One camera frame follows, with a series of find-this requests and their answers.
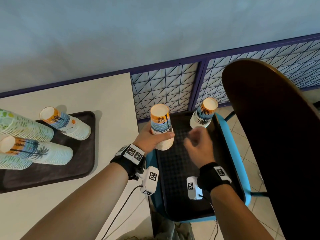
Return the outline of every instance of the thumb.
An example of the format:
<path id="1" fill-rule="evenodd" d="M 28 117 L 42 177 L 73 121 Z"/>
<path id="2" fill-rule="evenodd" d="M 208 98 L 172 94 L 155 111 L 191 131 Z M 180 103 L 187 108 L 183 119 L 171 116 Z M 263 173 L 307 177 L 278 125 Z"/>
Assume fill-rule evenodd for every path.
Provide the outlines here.
<path id="1" fill-rule="evenodd" d="M 192 145 L 192 143 L 188 137 L 186 137 L 184 139 L 183 145 L 186 148 L 186 150 L 188 151 L 189 155 L 193 153 L 195 147 Z"/>
<path id="2" fill-rule="evenodd" d="M 166 132 L 166 133 L 162 133 L 159 135 L 154 135 L 154 141 L 158 144 L 162 141 L 166 141 L 169 140 L 171 138 L 174 137 L 174 133 L 173 132 Z"/>

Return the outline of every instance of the stack of paper cups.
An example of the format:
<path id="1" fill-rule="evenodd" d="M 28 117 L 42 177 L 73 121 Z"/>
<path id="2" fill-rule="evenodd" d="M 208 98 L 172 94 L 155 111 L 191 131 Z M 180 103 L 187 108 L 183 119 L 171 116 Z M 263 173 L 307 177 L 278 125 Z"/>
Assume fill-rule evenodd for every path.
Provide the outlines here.
<path id="1" fill-rule="evenodd" d="M 0 152 L 34 163 L 65 165 L 73 155 L 70 147 L 52 142 L 8 136 L 0 142 Z"/>
<path id="2" fill-rule="evenodd" d="M 66 136 L 79 141 L 87 139 L 91 134 L 91 128 L 81 120 L 66 113 L 58 111 L 54 107 L 46 107 L 40 112 L 40 119 L 60 130 Z"/>
<path id="3" fill-rule="evenodd" d="M 197 126 L 206 128 L 210 124 L 217 108 L 218 102 L 214 98 L 207 97 L 203 100 L 190 119 L 191 128 L 193 129 Z"/>
<path id="4" fill-rule="evenodd" d="M 54 131 L 48 126 L 26 117 L 0 109 L 0 134 L 38 141 L 51 141 Z"/>
<path id="5" fill-rule="evenodd" d="M 166 132 L 173 132 L 169 116 L 169 108 L 164 104 L 153 105 L 150 109 L 151 114 L 151 132 L 158 135 Z M 165 151 L 174 143 L 174 138 L 162 141 L 156 145 L 156 149 Z"/>
<path id="6" fill-rule="evenodd" d="M 0 153 L 0 169 L 22 170 L 22 169 L 26 169 L 31 164 L 32 164 L 32 161 L 30 160 Z"/>

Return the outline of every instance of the black wristband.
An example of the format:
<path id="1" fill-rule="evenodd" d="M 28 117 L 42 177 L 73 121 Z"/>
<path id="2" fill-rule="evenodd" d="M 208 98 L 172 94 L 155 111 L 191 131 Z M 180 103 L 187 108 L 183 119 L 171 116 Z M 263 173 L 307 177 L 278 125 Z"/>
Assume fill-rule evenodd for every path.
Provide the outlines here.
<path id="1" fill-rule="evenodd" d="M 197 179 L 197 184 L 200 189 L 211 192 L 211 190 L 213 190 L 215 187 L 219 185 L 231 185 L 231 183 L 228 180 L 222 180 L 220 175 L 214 169 L 214 167 L 218 166 L 219 165 L 216 162 L 210 162 L 200 168 L 200 176 Z"/>
<path id="2" fill-rule="evenodd" d="M 136 165 L 132 161 L 128 160 L 124 156 L 117 156 L 117 157 L 114 157 L 110 161 L 110 163 L 117 163 L 120 166 L 122 166 L 126 170 L 128 177 L 129 177 L 129 180 L 135 179 Z"/>

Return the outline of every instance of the cable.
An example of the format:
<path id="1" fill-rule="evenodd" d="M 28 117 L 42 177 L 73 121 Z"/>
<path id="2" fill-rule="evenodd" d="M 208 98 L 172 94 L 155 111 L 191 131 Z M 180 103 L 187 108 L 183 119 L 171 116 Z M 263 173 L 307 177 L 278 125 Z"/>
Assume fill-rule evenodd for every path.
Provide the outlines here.
<path id="1" fill-rule="evenodd" d="M 209 204 L 211 205 L 211 207 L 212 207 L 212 209 L 213 209 L 214 214 L 216 214 L 216 211 L 214 210 L 214 206 L 211 204 L 210 200 L 208 200 L 206 197 L 202 196 L 201 194 L 198 194 L 198 196 L 203 197 L 207 202 L 209 202 Z M 216 240 L 216 237 L 217 237 L 218 232 L 219 232 L 217 216 L 216 216 L 216 222 L 217 222 L 217 233 L 216 233 L 216 235 L 214 236 L 214 239 L 213 239 L 213 240 Z"/>
<path id="2" fill-rule="evenodd" d="M 122 210 L 122 208 L 125 206 L 126 202 L 128 201 L 128 199 L 130 198 L 130 196 L 132 195 L 132 193 L 134 192 L 134 190 L 136 190 L 137 188 L 142 188 L 142 185 L 139 185 L 137 187 L 135 187 L 131 193 L 129 194 L 128 198 L 126 199 L 125 203 L 123 204 L 123 206 L 121 207 L 121 209 L 119 210 L 118 214 L 115 216 L 115 218 L 113 219 L 113 221 L 111 222 L 108 230 L 106 231 L 106 233 L 103 235 L 103 237 L 101 238 L 101 240 L 105 240 L 104 237 L 106 236 L 106 234 L 108 233 L 110 227 L 112 226 L 113 222 L 115 221 L 115 219 L 117 218 L 117 216 L 119 215 L 120 211 Z"/>

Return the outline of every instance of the person's right hand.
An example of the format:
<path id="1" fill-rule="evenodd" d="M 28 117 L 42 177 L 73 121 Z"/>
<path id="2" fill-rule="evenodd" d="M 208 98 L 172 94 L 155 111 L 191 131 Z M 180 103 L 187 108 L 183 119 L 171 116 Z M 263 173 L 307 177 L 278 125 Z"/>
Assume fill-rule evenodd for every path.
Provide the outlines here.
<path id="1" fill-rule="evenodd" d="M 189 132 L 189 138 L 184 140 L 184 146 L 191 160 L 198 168 L 214 162 L 214 147 L 206 128 L 195 127 L 192 129 Z"/>

